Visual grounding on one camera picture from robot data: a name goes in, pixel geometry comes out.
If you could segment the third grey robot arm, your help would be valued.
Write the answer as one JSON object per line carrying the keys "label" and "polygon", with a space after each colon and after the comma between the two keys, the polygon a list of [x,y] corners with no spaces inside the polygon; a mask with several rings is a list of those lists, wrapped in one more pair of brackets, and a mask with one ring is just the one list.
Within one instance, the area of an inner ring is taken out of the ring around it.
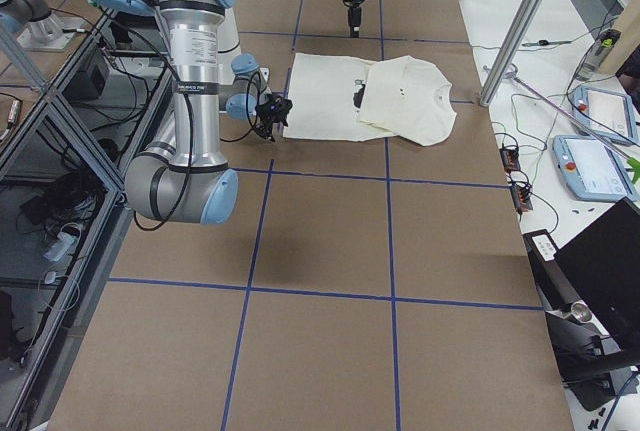
{"label": "third grey robot arm", "polygon": [[61,51],[76,26],[61,19],[46,0],[1,0],[1,24],[32,51]]}

